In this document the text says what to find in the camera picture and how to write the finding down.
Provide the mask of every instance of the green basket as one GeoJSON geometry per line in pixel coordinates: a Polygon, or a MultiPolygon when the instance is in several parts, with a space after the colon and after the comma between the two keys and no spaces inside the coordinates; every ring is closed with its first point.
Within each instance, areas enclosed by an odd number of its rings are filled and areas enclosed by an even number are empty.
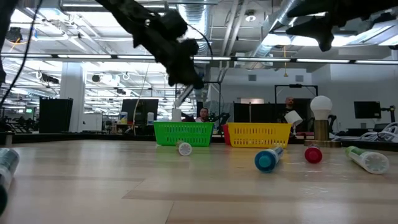
{"type": "Polygon", "coordinates": [[[175,146],[183,140],[191,146],[209,146],[213,134],[213,123],[155,121],[156,143],[175,146]]]}

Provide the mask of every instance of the man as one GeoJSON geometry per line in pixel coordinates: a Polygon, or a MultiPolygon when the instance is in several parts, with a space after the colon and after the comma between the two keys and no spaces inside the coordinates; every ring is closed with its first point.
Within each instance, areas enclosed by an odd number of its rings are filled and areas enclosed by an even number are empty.
{"type": "Polygon", "coordinates": [[[200,110],[200,116],[195,119],[196,122],[208,122],[209,109],[202,108],[200,110]]]}
{"type": "Polygon", "coordinates": [[[285,108],[283,111],[278,116],[278,122],[279,123],[287,123],[285,119],[285,115],[291,111],[293,111],[293,105],[294,105],[294,98],[293,97],[287,97],[285,100],[285,108]]]}

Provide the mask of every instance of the bottle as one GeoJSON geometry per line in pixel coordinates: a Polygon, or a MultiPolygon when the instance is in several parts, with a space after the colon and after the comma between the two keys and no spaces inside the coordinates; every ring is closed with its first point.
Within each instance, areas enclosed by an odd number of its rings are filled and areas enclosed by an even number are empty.
{"type": "Polygon", "coordinates": [[[322,160],[322,152],[317,144],[311,144],[304,152],[304,157],[309,163],[319,163],[322,160]]]}
{"type": "Polygon", "coordinates": [[[272,172],[283,154],[284,149],[282,146],[275,146],[272,149],[263,150],[255,156],[254,164],[260,171],[272,172]]]}
{"type": "Polygon", "coordinates": [[[13,149],[0,149],[0,216],[7,206],[8,188],[19,163],[19,155],[13,149]]]}
{"type": "Polygon", "coordinates": [[[154,116],[153,112],[148,112],[147,114],[147,125],[154,125],[154,116]]]}
{"type": "Polygon", "coordinates": [[[121,124],[127,124],[127,112],[120,112],[120,123],[121,124]]]}
{"type": "Polygon", "coordinates": [[[378,152],[369,152],[350,146],[346,148],[346,155],[371,174],[383,174],[389,168],[388,158],[378,152]]]}
{"type": "Polygon", "coordinates": [[[192,153],[192,146],[183,140],[178,140],[176,147],[181,156],[189,156],[192,153]]]}

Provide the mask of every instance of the table surface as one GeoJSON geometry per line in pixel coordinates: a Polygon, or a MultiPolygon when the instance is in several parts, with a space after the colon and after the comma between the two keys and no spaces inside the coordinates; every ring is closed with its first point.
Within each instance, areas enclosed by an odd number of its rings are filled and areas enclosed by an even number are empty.
{"type": "Polygon", "coordinates": [[[308,164],[291,145],[273,173],[260,149],[194,147],[191,156],[154,142],[63,141],[15,145],[21,161],[0,223],[398,223],[398,153],[372,175],[324,148],[308,164]]]}

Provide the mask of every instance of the yellow basket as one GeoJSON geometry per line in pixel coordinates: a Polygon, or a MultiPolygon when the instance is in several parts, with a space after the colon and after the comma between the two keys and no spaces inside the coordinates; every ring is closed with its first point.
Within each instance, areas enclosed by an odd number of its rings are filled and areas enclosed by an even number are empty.
{"type": "Polygon", "coordinates": [[[228,132],[233,147],[286,148],[292,124],[228,123],[228,132]]]}

